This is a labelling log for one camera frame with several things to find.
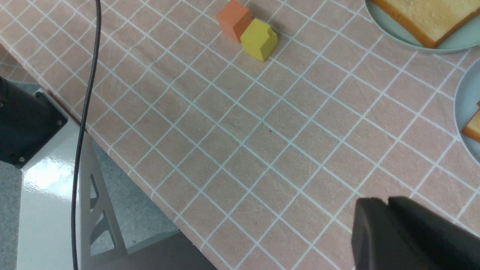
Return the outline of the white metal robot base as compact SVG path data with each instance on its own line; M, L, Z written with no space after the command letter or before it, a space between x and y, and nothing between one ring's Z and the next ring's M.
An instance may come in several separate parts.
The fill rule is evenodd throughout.
M1 79L1 161L22 171L19 270L183 270L188 241L164 232L127 248L91 136L43 91Z

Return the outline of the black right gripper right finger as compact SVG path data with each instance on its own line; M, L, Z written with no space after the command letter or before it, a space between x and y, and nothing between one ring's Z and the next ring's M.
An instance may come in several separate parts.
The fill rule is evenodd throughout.
M407 232L442 270L478 270L479 237L404 196L388 198L388 206Z

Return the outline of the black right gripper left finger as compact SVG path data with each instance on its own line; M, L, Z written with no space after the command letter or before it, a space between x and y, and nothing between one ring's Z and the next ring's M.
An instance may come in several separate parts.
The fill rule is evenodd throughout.
M357 200L351 247L357 270L420 269L413 240L381 199Z

